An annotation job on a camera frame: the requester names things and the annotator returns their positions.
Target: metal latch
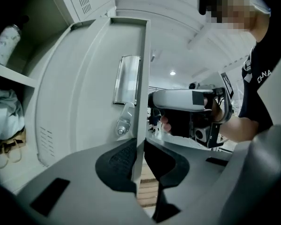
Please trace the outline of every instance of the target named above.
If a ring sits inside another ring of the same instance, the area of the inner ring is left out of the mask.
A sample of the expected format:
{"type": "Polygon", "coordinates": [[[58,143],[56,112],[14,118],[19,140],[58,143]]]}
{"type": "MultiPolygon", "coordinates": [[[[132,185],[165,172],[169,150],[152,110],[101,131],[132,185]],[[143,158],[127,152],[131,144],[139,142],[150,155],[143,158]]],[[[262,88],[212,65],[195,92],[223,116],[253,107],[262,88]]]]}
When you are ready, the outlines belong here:
{"type": "Polygon", "coordinates": [[[117,136],[123,136],[129,131],[130,121],[132,118],[132,114],[129,112],[129,108],[134,108],[134,104],[133,103],[125,104],[121,116],[117,121],[117,126],[116,126],[117,136]]]}

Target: black t-shirt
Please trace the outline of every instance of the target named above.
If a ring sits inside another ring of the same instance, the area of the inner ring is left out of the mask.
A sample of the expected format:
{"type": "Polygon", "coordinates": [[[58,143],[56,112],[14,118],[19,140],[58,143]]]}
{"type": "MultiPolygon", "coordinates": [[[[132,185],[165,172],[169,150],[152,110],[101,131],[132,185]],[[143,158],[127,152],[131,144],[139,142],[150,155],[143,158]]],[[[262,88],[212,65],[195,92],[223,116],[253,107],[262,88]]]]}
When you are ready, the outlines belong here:
{"type": "Polygon", "coordinates": [[[281,16],[271,12],[270,23],[264,38],[253,47],[242,68],[244,98],[239,117],[259,123],[259,132],[272,126],[272,120],[257,90],[271,75],[281,58],[281,16]]]}

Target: ventilation slot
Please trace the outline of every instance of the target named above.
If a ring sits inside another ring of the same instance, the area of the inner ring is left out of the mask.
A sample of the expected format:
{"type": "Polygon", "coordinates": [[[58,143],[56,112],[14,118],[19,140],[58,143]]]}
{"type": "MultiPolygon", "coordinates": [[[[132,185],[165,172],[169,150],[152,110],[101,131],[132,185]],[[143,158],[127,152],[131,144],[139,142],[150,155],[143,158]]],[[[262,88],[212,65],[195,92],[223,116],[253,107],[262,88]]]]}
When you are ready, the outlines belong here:
{"type": "Polygon", "coordinates": [[[55,157],[52,132],[40,127],[40,148],[55,157]]]}
{"type": "Polygon", "coordinates": [[[79,2],[84,14],[92,10],[92,7],[89,4],[89,0],[79,0],[79,2]]]}

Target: black cutout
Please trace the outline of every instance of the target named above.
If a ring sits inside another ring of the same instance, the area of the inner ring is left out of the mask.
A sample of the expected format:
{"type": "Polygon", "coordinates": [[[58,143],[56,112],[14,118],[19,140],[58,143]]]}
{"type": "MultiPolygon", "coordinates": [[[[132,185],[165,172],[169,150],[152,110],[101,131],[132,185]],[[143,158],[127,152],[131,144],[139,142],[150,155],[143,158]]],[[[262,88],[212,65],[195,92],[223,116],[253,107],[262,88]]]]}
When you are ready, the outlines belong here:
{"type": "Polygon", "coordinates": [[[176,214],[181,210],[178,209],[175,205],[167,202],[165,195],[162,191],[162,187],[158,188],[158,198],[156,203],[156,209],[153,214],[152,219],[157,223],[160,223],[176,214]]]}
{"type": "Polygon", "coordinates": [[[102,154],[96,161],[96,173],[112,190],[136,194],[136,185],[131,181],[135,160],[136,138],[133,138],[102,154]]]}
{"type": "Polygon", "coordinates": [[[192,91],[192,104],[204,106],[204,96],[202,92],[192,91]]]}
{"type": "Polygon", "coordinates": [[[56,178],[46,189],[30,204],[40,214],[48,216],[70,181],[56,178]]]}
{"type": "Polygon", "coordinates": [[[187,159],[153,141],[145,140],[145,159],[163,188],[180,184],[189,171],[187,159]]]}
{"type": "Polygon", "coordinates": [[[220,166],[227,166],[228,164],[228,161],[226,160],[222,160],[222,159],[218,159],[218,158],[215,158],[215,157],[209,157],[206,159],[207,162],[210,162],[210,163],[213,163],[213,164],[217,164],[217,165],[220,165],[220,166]]]}

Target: white wall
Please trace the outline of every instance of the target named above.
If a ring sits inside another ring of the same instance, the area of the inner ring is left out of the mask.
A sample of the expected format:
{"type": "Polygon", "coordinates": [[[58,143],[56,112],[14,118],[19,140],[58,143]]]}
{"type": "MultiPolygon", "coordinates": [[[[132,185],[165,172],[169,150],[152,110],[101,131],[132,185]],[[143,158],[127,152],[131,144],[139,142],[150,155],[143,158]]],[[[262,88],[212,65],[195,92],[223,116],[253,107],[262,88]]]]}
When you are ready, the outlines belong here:
{"type": "Polygon", "coordinates": [[[188,89],[188,84],[174,82],[171,78],[166,79],[155,76],[150,76],[149,86],[163,89],[188,89]]]}

